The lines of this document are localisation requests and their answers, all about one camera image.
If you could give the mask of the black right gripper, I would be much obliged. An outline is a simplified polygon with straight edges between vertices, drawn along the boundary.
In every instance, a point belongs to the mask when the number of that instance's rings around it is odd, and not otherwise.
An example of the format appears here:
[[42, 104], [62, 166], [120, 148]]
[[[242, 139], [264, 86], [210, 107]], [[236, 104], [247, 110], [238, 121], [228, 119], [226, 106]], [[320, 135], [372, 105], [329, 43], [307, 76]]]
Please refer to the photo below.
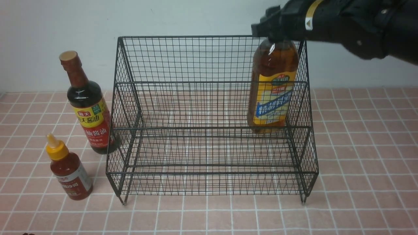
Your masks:
[[259, 23], [251, 25], [252, 37], [325, 42], [327, 33], [319, 26], [319, 17], [326, 5], [326, 0], [289, 0], [284, 6], [270, 7]]

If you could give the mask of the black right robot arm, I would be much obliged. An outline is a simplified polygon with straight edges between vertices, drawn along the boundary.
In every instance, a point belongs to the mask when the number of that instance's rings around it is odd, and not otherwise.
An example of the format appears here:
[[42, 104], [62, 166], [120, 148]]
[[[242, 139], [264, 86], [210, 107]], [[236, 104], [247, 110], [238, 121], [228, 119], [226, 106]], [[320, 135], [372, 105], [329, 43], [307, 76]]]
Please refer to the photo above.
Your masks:
[[365, 60], [390, 55], [417, 65], [416, 0], [290, 0], [266, 10], [252, 36], [342, 45]]

